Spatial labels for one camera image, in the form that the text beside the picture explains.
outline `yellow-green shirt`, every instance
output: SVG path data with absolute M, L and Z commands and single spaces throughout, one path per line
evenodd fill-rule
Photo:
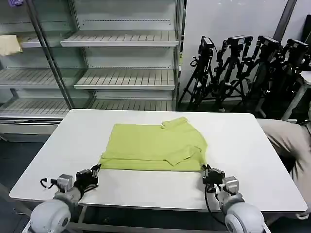
M 184 117 L 162 125 L 115 124 L 102 169 L 199 171 L 207 143 Z

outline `gray floor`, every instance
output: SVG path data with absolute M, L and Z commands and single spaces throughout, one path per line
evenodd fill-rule
M 0 141 L 0 183 L 11 189 L 42 146 L 42 143 Z M 1 198 L 0 206 L 0 232 L 20 233 L 29 218 L 15 214 L 13 205 Z
M 43 146 L 42 143 L 12 143 L 0 141 L 0 183 L 11 189 L 28 164 Z M 29 218 L 17 215 L 11 203 L 0 198 L 0 232 L 20 233 Z M 176 229 L 218 230 L 223 229 L 213 221 L 209 213 L 195 212 L 191 217 L 186 212 L 129 210 L 122 208 L 90 209 L 86 222 L 109 225 L 162 227 Z M 309 233 L 311 219 L 281 218 L 273 226 L 273 233 Z

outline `white table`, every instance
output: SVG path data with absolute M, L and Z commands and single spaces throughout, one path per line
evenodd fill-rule
M 302 71 L 301 76 L 303 78 L 303 83 L 298 90 L 297 94 L 293 98 L 292 102 L 288 106 L 286 112 L 282 116 L 282 120 L 288 120 L 293 112 L 293 109 L 299 104 L 302 97 L 305 95 L 306 91 L 311 88 L 311 71 Z
M 40 179 L 63 173 L 75 176 L 77 171 L 91 168 L 105 151 L 116 123 L 158 125 L 182 116 L 205 137 L 208 163 L 226 176 L 236 176 L 248 203 L 265 212 L 307 209 L 256 119 L 234 113 L 71 110 L 22 174 L 10 197 L 28 201 L 53 198 L 56 188 L 45 190 Z M 80 203 L 205 211 L 203 188 L 198 172 L 101 170 L 99 187 L 86 193 Z

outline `metal shelf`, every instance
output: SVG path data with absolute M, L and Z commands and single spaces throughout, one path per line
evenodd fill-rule
M 79 31 L 60 42 L 64 47 L 175 47 L 174 30 Z
M 74 85 L 86 90 L 174 90 L 172 69 L 89 69 Z
M 63 118 L 69 111 L 64 99 L 16 99 L 0 107 L 0 118 L 55 117 Z
M 95 100 L 90 109 L 172 111 L 171 100 Z
M 61 69 L 66 86 L 76 82 L 78 69 Z M 3 69 L 0 70 L 0 88 L 21 89 L 59 89 L 54 75 L 49 68 L 39 69 Z
M 47 32 L 47 41 L 50 47 L 60 46 L 60 41 L 68 34 L 65 32 Z M 40 48 L 41 44 L 35 33 L 17 33 L 18 41 L 22 48 Z

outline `empty shelving unit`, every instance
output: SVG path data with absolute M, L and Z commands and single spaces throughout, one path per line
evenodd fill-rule
M 180 0 L 72 0 L 78 47 L 87 69 L 74 88 L 91 109 L 173 111 L 178 88 Z
M 70 35 L 70 15 L 61 0 L 35 0 L 38 16 L 54 56 L 60 61 L 63 82 L 72 87 L 80 78 L 83 62 L 74 48 L 61 47 Z M 23 52 L 0 56 L 0 123 L 59 122 L 69 111 L 34 31 L 26 5 L 10 7 L 0 0 L 0 34 L 17 35 Z M 79 105 L 87 100 L 78 99 Z

